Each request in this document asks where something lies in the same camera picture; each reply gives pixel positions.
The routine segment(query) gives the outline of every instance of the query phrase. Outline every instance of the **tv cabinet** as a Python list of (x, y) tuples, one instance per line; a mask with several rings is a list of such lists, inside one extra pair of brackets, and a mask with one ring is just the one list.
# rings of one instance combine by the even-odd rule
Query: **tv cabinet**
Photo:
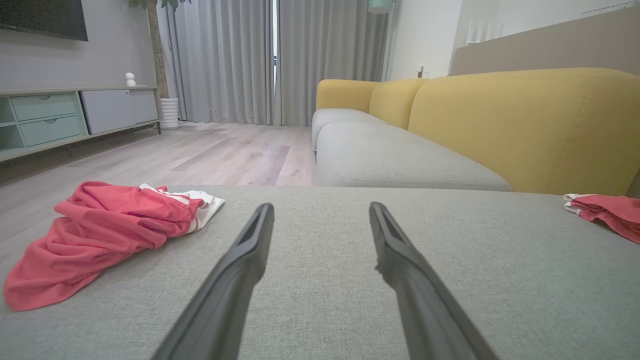
[(155, 87), (0, 92), (0, 161), (126, 129), (155, 126)]

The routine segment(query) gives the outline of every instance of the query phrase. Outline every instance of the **mint green drawer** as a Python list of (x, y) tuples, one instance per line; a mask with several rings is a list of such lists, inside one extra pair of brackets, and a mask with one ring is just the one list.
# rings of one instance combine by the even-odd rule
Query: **mint green drawer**
[(20, 130), (27, 146), (52, 142), (81, 133), (76, 116), (20, 124)]
[(76, 113), (71, 94), (12, 97), (11, 102), (18, 121)]

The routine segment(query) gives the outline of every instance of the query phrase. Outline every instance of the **gray fabric upholstery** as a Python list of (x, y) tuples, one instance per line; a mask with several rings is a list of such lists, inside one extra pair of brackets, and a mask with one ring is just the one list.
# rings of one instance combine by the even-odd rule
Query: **gray fabric upholstery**
[(328, 124), (316, 161), (320, 186), (509, 191), (488, 168), (395, 126)]
[(311, 140), (316, 150), (316, 143), (320, 130), (332, 122), (364, 122), (366, 124), (386, 124), (373, 115), (351, 109), (320, 109), (314, 113), (311, 121)]
[[(253, 292), (240, 359), (407, 359), (395, 293), (374, 270), (367, 213), (374, 200), (387, 205), (501, 359), (640, 354), (640, 246), (565, 211), (560, 196), (170, 190), (192, 188), (227, 200), (210, 224), (108, 269), (60, 304), (23, 313), (1, 308), (0, 357), (149, 358), (253, 210), (272, 202), (269, 260)], [(31, 240), (22, 239), (24, 246)]]

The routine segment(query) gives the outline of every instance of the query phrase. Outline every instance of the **tree trunk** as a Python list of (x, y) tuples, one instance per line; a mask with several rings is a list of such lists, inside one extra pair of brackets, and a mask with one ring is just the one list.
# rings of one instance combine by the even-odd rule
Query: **tree trunk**
[(166, 86), (166, 74), (164, 72), (164, 56), (162, 52), (162, 41), (160, 40), (160, 29), (158, 28), (158, 14), (156, 10), (157, 0), (146, 0), (147, 15), (149, 17), (149, 28), (151, 29), (151, 44), (154, 48), (154, 61), (156, 63), (156, 81), (158, 92), (161, 98), (169, 98), (169, 89)]

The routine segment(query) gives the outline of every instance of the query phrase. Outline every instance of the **gray wall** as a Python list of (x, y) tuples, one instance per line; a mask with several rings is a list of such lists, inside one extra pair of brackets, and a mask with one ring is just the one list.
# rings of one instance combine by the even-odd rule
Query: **gray wall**
[(640, 75), (640, 6), (456, 50), (452, 75), (602, 67)]
[(156, 85), (147, 13), (127, 0), (83, 0), (88, 42), (0, 29), (0, 91)]

